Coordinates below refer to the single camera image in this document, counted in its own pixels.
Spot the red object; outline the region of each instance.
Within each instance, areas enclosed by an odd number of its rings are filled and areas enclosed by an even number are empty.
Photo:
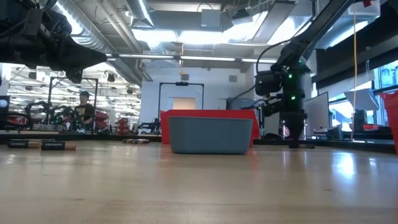
[[[363,0],[363,6],[364,7],[369,7],[372,5],[372,0]]]
[[[122,118],[118,121],[118,124],[122,124],[122,123],[128,123],[129,120],[127,118]]]
[[[104,121],[104,120],[106,120],[108,118],[109,118],[109,116],[106,113],[95,111],[95,119],[97,121]]]
[[[363,129],[364,130],[378,130],[379,126],[378,125],[374,125],[374,124],[364,124],[363,125]]]
[[[160,113],[160,126],[162,128],[162,143],[170,144],[169,116],[193,116],[202,118],[243,118],[252,119],[250,147],[253,146],[253,139],[259,138],[260,129],[257,123],[254,110],[169,110]]]
[[[99,127],[100,129],[106,128],[108,127],[108,124],[105,121],[97,121],[96,122],[97,127]]]
[[[118,125],[118,129],[129,129],[130,128],[130,124],[129,123],[120,123]]]
[[[393,94],[380,93],[384,100],[384,108],[387,111],[388,123],[396,145],[396,153],[398,154],[398,91]]]

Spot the person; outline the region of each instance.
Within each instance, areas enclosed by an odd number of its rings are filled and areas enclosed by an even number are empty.
[[[81,120],[85,124],[85,129],[89,130],[92,128],[93,117],[95,114],[94,106],[87,103],[90,98],[90,94],[87,91],[80,93],[80,105],[75,107],[75,110],[81,116]]]

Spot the marker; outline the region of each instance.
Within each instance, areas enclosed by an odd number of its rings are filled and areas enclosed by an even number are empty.
[[[75,142],[43,142],[43,151],[75,151],[77,149],[77,143]]]
[[[133,144],[148,144],[149,140],[148,139],[133,139],[132,143]]]
[[[30,140],[12,140],[7,144],[8,148],[11,149],[39,149],[40,145],[40,141]]]
[[[123,143],[132,143],[133,139],[123,139]]]

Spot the glass wall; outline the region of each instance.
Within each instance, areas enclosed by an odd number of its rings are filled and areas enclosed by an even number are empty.
[[[356,87],[356,90],[372,88],[372,81]],[[350,124],[354,113],[353,105],[346,99],[344,93],[329,99],[329,110],[332,113],[332,126],[342,125],[343,131],[351,131]],[[374,124],[374,111],[366,112],[368,124]]]
[[[398,60],[375,69],[374,88],[376,90],[394,85],[398,85]]]
[[[398,90],[398,60],[390,64],[374,69],[374,81],[357,86],[357,90],[371,88],[372,91],[379,93],[394,93]],[[384,108],[384,101],[380,96],[376,99],[379,110],[367,111],[368,124],[378,124],[388,126],[389,121],[387,111]],[[344,93],[329,99],[329,110],[332,113],[332,125],[341,124],[344,131],[350,131],[353,106],[348,102]]]
[[[374,90],[382,93],[395,93],[398,90],[394,86],[398,85],[398,60],[390,64],[375,69]],[[376,111],[376,123],[388,126],[387,111],[384,107],[384,101],[380,96],[376,97],[380,109]]]

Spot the black cable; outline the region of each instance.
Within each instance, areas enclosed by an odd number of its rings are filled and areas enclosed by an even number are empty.
[[[208,5],[211,9],[213,9],[213,6],[211,6],[211,4],[208,4],[207,2],[201,2],[197,8],[197,12],[199,11],[200,6],[205,3],[206,5]]]
[[[259,63],[260,63],[260,59],[262,58],[262,56],[263,56],[268,50],[270,50],[270,49],[272,49],[272,48],[274,48],[274,47],[276,47],[276,46],[279,46],[279,45],[281,45],[281,44],[283,44],[283,43],[289,42],[289,41],[291,41],[292,39],[293,39],[293,38],[291,38],[291,39],[289,39],[289,40],[281,41],[281,42],[276,43],[276,44],[274,44],[274,45],[268,46],[265,50],[263,50],[263,51],[261,52],[260,56],[257,58],[257,62],[256,62],[256,73],[257,73],[257,74],[259,73]]]
[[[14,35],[20,28],[23,28],[25,25],[25,19],[23,21],[18,22],[16,25],[8,29],[7,31],[0,34],[0,38],[7,37],[10,35]]]
[[[273,48],[273,47],[276,47],[276,46],[278,46],[278,45],[280,45],[280,44],[283,44],[283,43],[292,41],[293,39],[295,39],[295,38],[297,37],[296,35],[297,35],[302,29],[304,29],[304,27],[306,27],[307,24],[308,24],[309,22],[312,22],[312,21],[313,21],[313,19],[309,19],[303,26],[300,27],[300,29],[299,29],[299,30],[294,34],[294,36],[293,36],[292,38],[290,38],[289,40],[281,41],[281,42],[276,43],[276,44],[274,44],[274,45],[271,45],[271,46],[269,46],[268,48],[266,48],[265,50],[263,50],[263,51],[261,52],[259,58],[257,59],[257,62],[256,62],[256,73],[259,73],[259,62],[260,62],[261,57],[262,57],[269,49],[271,49],[271,48]]]
[[[251,90],[253,90],[255,87],[256,87],[256,85],[252,86],[250,89],[244,91],[243,93],[239,94],[238,96],[235,96],[231,101],[229,101],[229,102],[227,101],[226,107],[229,108],[229,107],[232,105],[233,101],[235,101],[236,99],[238,99],[240,96],[243,96],[243,95],[245,95],[246,93],[249,93],[249,92],[250,92]]]

